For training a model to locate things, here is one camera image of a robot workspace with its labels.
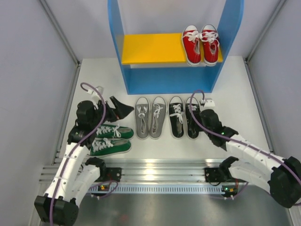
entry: sneaker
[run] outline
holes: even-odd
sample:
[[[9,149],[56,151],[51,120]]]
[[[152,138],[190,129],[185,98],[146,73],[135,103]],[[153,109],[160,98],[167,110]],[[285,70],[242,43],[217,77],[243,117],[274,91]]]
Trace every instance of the sneaker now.
[[[162,97],[156,97],[151,105],[150,137],[160,138],[166,115],[166,103]]]
[[[186,54],[186,61],[190,66],[197,66],[201,62],[199,42],[197,28],[193,25],[186,27],[182,34],[182,44]]]
[[[174,138],[183,137],[183,102],[180,97],[173,97],[168,105],[168,114],[170,119],[171,131]]]
[[[185,114],[187,119],[187,136],[191,139],[196,139],[199,134],[199,126],[195,123],[195,121],[192,118],[191,111],[189,108],[189,103],[190,103],[190,97],[187,99],[185,103]],[[195,97],[192,99],[191,105],[192,105],[192,112],[198,119],[201,110],[200,110],[199,103]]]
[[[149,113],[150,105],[145,97],[141,97],[135,104],[136,134],[140,139],[146,139],[149,136]]]
[[[131,142],[124,139],[104,138],[101,140],[94,140],[90,150],[90,156],[109,156],[113,154],[120,154],[129,152],[132,145]]]
[[[202,29],[200,38],[204,46],[204,62],[208,66],[214,66],[217,63],[219,51],[219,36],[215,27],[208,24]]]
[[[129,127],[123,127],[103,124],[96,131],[96,138],[122,138],[131,139],[134,136],[134,131]]]

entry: shoelace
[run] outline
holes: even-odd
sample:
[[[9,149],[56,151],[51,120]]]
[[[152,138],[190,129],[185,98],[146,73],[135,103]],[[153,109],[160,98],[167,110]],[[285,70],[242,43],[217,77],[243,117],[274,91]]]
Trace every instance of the shoelace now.
[[[145,113],[147,112],[147,107],[143,107],[143,109],[144,109],[144,112],[140,112],[141,111],[141,107],[140,106],[137,107],[137,110],[139,112],[139,114],[138,114],[139,118],[145,117]]]
[[[104,138],[103,141],[94,141],[92,143],[93,152],[100,151],[102,149],[113,147],[114,145],[108,140],[108,138]]]
[[[114,132],[113,138],[114,137],[121,137],[121,133],[118,131],[120,128],[120,125],[118,124],[115,128],[108,127],[108,126],[101,126],[100,128],[97,129],[96,134],[106,134],[110,132]]]
[[[187,32],[184,37],[188,37],[188,41],[195,42],[196,38],[199,38],[198,31]]]
[[[210,44],[212,44],[215,40],[217,40],[218,33],[214,32],[214,31],[203,32],[203,33],[199,34],[199,38],[202,40],[202,42],[209,42]],[[219,46],[220,46],[220,42],[217,40],[217,47],[219,47]]]
[[[153,129],[153,132],[156,131],[157,129],[157,124],[158,124],[158,118],[159,118],[159,115],[160,115],[160,111],[163,109],[163,107],[160,107],[159,104],[154,104],[153,105],[154,107],[156,107],[156,110],[154,111],[154,115],[153,115],[153,121],[152,121],[152,129]]]
[[[173,105],[174,112],[173,114],[170,114],[169,116],[177,116],[179,119],[179,122],[183,124],[183,114],[184,112],[181,111],[181,104]]]
[[[192,105],[192,111],[196,111],[197,110],[197,106],[196,105]]]
[[[145,123],[144,117],[145,117],[145,113],[147,112],[147,107],[143,107],[143,109],[144,109],[144,112],[141,112],[141,107],[140,106],[137,107],[137,110],[139,112],[138,117],[141,118],[141,121],[142,121],[141,132],[145,133],[146,132],[146,123]]]

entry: blue frame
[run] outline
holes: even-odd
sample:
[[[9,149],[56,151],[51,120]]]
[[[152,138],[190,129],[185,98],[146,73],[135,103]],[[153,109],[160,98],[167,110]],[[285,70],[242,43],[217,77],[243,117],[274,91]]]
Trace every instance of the blue frame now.
[[[239,30],[243,11],[244,0],[226,0],[217,28],[223,54],[222,63],[217,63],[214,67],[131,68],[121,63],[124,31],[118,0],[108,0],[111,35],[127,93],[192,93],[197,89],[212,92]]]

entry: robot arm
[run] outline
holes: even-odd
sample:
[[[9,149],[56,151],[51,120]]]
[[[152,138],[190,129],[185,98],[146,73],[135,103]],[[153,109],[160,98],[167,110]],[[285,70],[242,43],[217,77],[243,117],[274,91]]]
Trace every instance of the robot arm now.
[[[225,181],[237,178],[251,182],[267,191],[286,208],[292,207],[301,198],[301,185],[283,166],[287,166],[300,178],[301,163],[297,159],[285,159],[254,146],[237,131],[223,126],[212,109],[205,108],[199,119],[205,129],[228,137],[225,139],[205,131],[215,146],[232,156],[220,164],[219,171]]]
[[[95,128],[102,118],[104,118],[103,122],[114,122],[125,118],[134,110],[133,107],[122,104],[115,97],[110,97],[115,108],[110,108],[106,102],[105,111],[99,95],[94,91],[86,91],[92,95],[96,105],[91,101],[82,101],[78,104],[77,120],[69,133],[68,144],[59,169],[44,195],[37,196],[34,202],[43,222],[51,222],[51,219],[53,223],[62,226],[74,224],[83,197],[97,179],[106,175],[104,160],[94,157],[87,160],[83,171],[77,176],[82,161],[89,153],[96,137]]]

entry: white floor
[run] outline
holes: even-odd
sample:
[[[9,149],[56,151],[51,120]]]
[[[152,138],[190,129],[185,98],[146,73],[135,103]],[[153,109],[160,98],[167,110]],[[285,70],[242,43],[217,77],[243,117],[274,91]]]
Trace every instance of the white floor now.
[[[134,106],[140,95],[127,95],[117,59],[84,59],[82,62],[79,80],[73,98],[71,113],[69,116],[63,147],[66,145],[68,133],[74,126],[77,104],[82,100],[89,100],[90,95],[80,88],[81,82],[87,82],[94,86],[104,87],[103,97],[109,100],[115,96],[119,101]],[[144,95],[151,103],[158,95]],[[172,94],[160,95],[166,102],[174,96]],[[190,94],[181,94],[183,101]],[[212,94],[207,94],[215,101],[215,111],[220,121],[235,130],[255,145],[268,149],[263,132],[261,120],[257,111],[250,82],[246,73],[242,57],[230,56],[227,58],[222,72],[217,80]],[[115,124],[131,127],[135,130],[134,113]],[[160,139],[139,140],[135,136],[132,149],[125,154],[117,154],[107,158],[138,158],[138,159],[216,159],[226,158],[227,152],[215,147],[208,137],[201,133],[197,140],[190,140],[186,134],[181,139],[171,136],[169,118],[166,117],[163,134]]]

